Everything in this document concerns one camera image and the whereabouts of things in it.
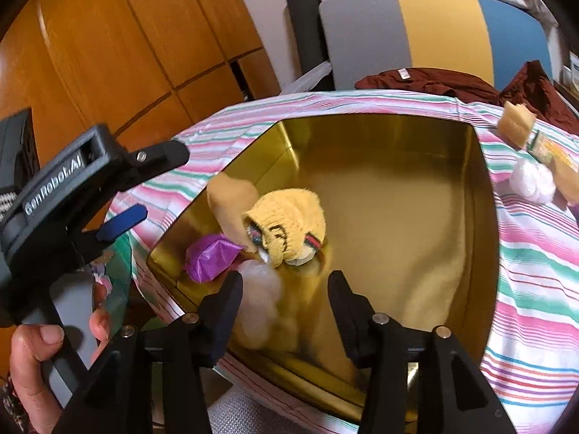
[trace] blue panel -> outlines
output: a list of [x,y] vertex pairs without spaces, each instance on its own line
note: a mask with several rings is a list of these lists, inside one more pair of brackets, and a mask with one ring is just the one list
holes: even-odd
[[499,0],[478,0],[493,51],[494,87],[506,88],[525,62],[539,60],[552,80],[545,33],[534,17]]

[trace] wooden cabinet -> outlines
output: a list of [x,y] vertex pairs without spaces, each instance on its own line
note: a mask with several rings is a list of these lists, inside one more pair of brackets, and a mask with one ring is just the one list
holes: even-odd
[[0,328],[0,376],[6,378],[10,363],[10,347],[15,326]]
[[0,42],[0,118],[32,107],[42,165],[97,123],[136,150],[243,102],[240,77],[279,93],[243,0],[30,0]]
[[277,96],[281,92],[265,49],[246,55],[237,62],[254,99]]
[[228,65],[208,73],[179,90],[179,97],[194,123],[224,107],[243,102],[243,94]]
[[48,54],[91,124],[117,130],[169,91],[126,0],[38,0]]
[[191,127],[189,116],[177,95],[171,95],[121,132],[117,140],[128,151],[134,152],[169,140],[187,127]]
[[243,0],[199,0],[228,60],[262,46]]
[[128,0],[173,86],[224,62],[197,0]]
[[48,57],[30,0],[0,42],[0,118],[31,106],[40,164],[45,165],[90,125]]

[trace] yellow knitted hat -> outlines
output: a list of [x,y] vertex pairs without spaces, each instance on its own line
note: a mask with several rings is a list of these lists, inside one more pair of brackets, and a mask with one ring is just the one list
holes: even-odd
[[325,238],[320,199],[307,189],[270,192],[243,215],[243,221],[246,226],[254,223],[261,231],[272,267],[297,259],[304,243],[319,249]]

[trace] hand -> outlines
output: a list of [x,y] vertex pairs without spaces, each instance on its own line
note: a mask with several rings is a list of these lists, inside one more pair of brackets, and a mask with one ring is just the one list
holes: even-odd
[[[94,295],[95,303],[99,304],[106,296],[106,289],[95,284]],[[111,331],[109,314],[97,309],[90,317],[89,326],[100,341],[92,356],[94,362],[108,343]],[[59,352],[63,339],[64,330],[60,326],[38,324],[22,324],[12,336],[10,375],[30,424],[38,434],[50,434],[62,413],[59,402],[42,380],[40,363]]]

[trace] purple fabric bundle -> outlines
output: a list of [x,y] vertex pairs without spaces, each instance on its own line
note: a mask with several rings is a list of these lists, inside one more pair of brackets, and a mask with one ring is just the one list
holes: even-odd
[[209,282],[227,269],[242,246],[223,235],[206,235],[187,248],[185,271],[195,282]]

